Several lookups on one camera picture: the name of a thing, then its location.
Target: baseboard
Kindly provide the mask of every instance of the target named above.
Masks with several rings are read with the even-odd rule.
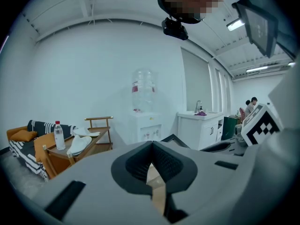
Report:
[[[1,150],[0,150],[0,156],[3,155],[3,154],[5,154],[5,153],[7,153],[7,152],[9,152],[9,147],[6,147],[6,148],[4,148],[4,149],[1,149]]]

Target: camera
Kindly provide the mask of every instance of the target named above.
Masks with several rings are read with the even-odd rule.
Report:
[[[164,34],[181,40],[188,39],[188,32],[185,27],[181,25],[181,22],[166,18],[162,21],[161,25],[163,27]]]

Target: large plastic water bottle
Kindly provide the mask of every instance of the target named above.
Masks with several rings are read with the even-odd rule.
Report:
[[[64,133],[60,126],[60,121],[55,121],[54,138],[55,138],[57,149],[64,150],[66,148],[66,145],[65,145]]]
[[[149,69],[133,73],[132,105],[136,112],[152,112],[156,93],[154,74]]]

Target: ceiling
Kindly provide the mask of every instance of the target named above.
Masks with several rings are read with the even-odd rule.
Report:
[[[209,52],[232,75],[232,79],[284,73],[291,59],[276,46],[273,57],[261,55],[249,43],[245,27],[229,31],[226,25],[238,18],[232,3],[225,0],[198,24],[185,24],[189,39]],[[161,26],[167,14],[157,0],[31,0],[23,13],[38,33],[37,41],[79,23],[94,23],[100,19],[129,19]],[[246,73],[246,69],[269,65],[269,69]]]

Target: striped blanket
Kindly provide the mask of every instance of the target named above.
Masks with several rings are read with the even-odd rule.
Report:
[[[30,120],[27,125],[27,131],[36,131],[37,136],[43,136],[54,131],[55,124],[49,122],[39,122]],[[68,138],[73,135],[75,126],[61,125],[64,138]],[[49,176],[46,169],[41,162],[36,162],[34,140],[30,142],[15,142],[9,141],[9,149],[14,157],[17,157],[20,163],[30,169],[34,174],[37,174],[44,178],[46,181],[49,180]]]

